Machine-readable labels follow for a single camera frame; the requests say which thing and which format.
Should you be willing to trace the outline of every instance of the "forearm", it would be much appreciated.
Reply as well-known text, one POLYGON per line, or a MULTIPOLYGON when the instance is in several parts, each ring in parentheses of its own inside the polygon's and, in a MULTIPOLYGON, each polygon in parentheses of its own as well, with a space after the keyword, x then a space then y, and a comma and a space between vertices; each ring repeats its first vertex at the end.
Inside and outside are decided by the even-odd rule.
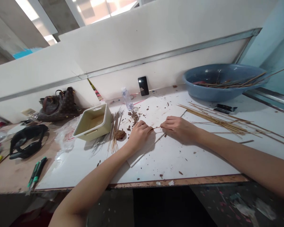
POLYGON ((215 151, 239 171, 284 197, 283 159, 219 137, 202 129, 198 130, 196 142, 215 151))
POLYGON ((111 179, 122 164, 129 158, 131 148, 123 146, 118 152, 110 156, 65 197, 56 209, 56 215, 85 215, 102 195, 111 179))

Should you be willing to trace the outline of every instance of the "white paper sheet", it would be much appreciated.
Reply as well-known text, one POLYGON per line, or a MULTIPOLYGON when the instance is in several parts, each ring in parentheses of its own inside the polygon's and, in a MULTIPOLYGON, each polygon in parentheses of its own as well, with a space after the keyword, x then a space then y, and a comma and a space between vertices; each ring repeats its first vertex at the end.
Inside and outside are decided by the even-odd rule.
MULTIPOLYGON (((172 103, 171 101, 162 100, 155 96, 151 96, 146 100, 135 105, 134 111, 136 111, 140 117, 139 120, 143 120, 147 125, 152 126, 153 128, 159 127, 161 123, 166 120, 167 116, 176 116, 180 117, 185 109, 172 103)), ((122 147, 130 136, 131 131, 128 131, 128 127, 132 129, 133 119, 128 115, 128 111, 125 110, 122 116, 120 123, 120 130, 124 130, 127 134, 126 138, 123 141, 118 141, 118 147, 122 147)), ((164 135, 161 128, 154 129, 146 141, 145 146, 130 157, 127 162, 130 167, 133 167, 145 153, 150 151, 154 146, 155 142, 158 141, 164 135)))

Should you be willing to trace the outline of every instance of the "hand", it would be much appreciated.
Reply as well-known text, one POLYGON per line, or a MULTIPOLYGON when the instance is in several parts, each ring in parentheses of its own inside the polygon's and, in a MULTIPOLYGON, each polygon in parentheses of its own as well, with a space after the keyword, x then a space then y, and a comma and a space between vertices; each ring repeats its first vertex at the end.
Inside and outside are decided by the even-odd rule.
POLYGON ((143 147, 151 132, 153 132, 153 128, 141 120, 133 127, 132 133, 125 145, 136 152, 143 147))
POLYGON ((181 117, 168 116, 160 125, 164 132, 183 144, 191 144, 198 135, 199 128, 181 117))

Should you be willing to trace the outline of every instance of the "wooden table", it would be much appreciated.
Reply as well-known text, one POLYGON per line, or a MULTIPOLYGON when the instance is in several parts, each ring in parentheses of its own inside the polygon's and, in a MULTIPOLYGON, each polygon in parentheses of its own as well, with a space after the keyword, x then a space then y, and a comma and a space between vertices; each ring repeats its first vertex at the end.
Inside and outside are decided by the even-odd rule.
MULTIPOLYGON (((31 177, 32 171, 36 162, 40 161, 44 156, 48 158, 47 163, 44 166, 40 179, 45 175, 51 164, 54 162, 57 152, 60 150, 59 145, 54 141, 57 128, 61 127, 63 123, 45 123, 49 127, 48 133, 45 134, 43 141, 47 140, 43 147, 34 155, 25 160, 10 160, 8 156, 0 163, 0 194, 6 193, 25 193, 27 191, 27 184, 31 177)), ((16 125, 7 125, 0 129, 0 132, 8 132, 16 125)), ((10 140, 13 135, 10 135, 6 141, 2 143, 3 153, 9 153, 10 140)), ((147 181, 136 183, 122 183, 122 184, 110 184, 109 188, 139 188, 139 187, 156 187, 156 182, 160 182, 161 186, 169 186, 168 183, 171 180, 160 181, 147 181)), ((215 176, 215 177, 200 177, 200 178, 187 178, 187 179, 175 179, 174 185, 201 185, 201 184, 215 184, 215 183, 234 183, 234 182, 246 182, 248 178, 242 174, 227 175, 227 176, 215 176)), ((69 191, 72 188, 60 188, 60 189, 45 189, 36 190, 35 192, 43 191, 69 191)))

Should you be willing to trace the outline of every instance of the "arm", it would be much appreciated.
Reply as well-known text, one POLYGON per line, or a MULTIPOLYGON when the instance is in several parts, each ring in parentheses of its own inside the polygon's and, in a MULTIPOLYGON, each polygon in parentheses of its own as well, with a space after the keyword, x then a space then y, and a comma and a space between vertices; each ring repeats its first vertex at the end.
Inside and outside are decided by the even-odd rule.
POLYGON ((225 158, 240 172, 284 198, 284 160, 219 137, 200 129, 183 118, 167 117, 161 124, 166 133, 186 141, 194 140, 225 158))
POLYGON ((143 146, 152 131, 152 127, 139 121, 133 127, 128 142, 83 178, 64 198, 49 226, 86 226, 89 209, 100 198, 122 164, 143 146))

